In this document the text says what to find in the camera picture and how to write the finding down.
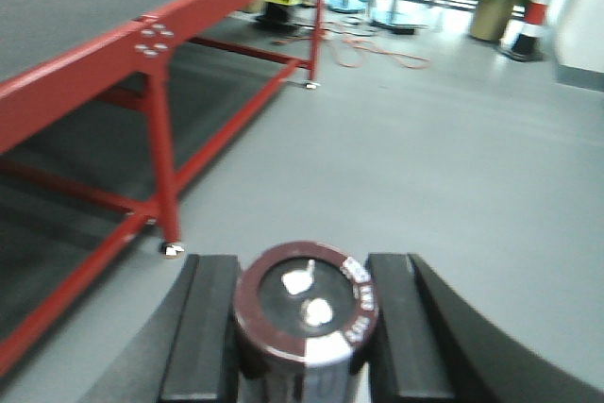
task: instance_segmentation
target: capacitor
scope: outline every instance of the capacitor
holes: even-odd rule
[[[377,301],[369,273],[335,247],[301,241],[264,252],[233,302],[243,402],[354,401]]]

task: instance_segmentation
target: white wall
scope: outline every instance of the white wall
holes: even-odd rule
[[[552,0],[548,19],[560,64],[604,73],[604,0]]]

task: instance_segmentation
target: caster wheel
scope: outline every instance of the caster wheel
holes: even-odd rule
[[[306,90],[317,90],[319,87],[321,87],[321,84],[313,82],[312,80],[308,80],[304,83],[304,88]]]
[[[177,259],[184,255],[185,247],[183,243],[162,243],[159,253],[165,259]]]

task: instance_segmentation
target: red and white striped cone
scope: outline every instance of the red and white striped cone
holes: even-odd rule
[[[530,0],[525,13],[525,24],[512,48],[501,48],[503,55],[517,61],[543,59],[544,55],[537,48],[537,42],[542,34],[548,4],[549,0]]]

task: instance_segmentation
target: plant pot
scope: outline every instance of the plant pot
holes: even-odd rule
[[[476,6],[470,36],[486,42],[498,42],[506,31],[517,0],[480,0]]]

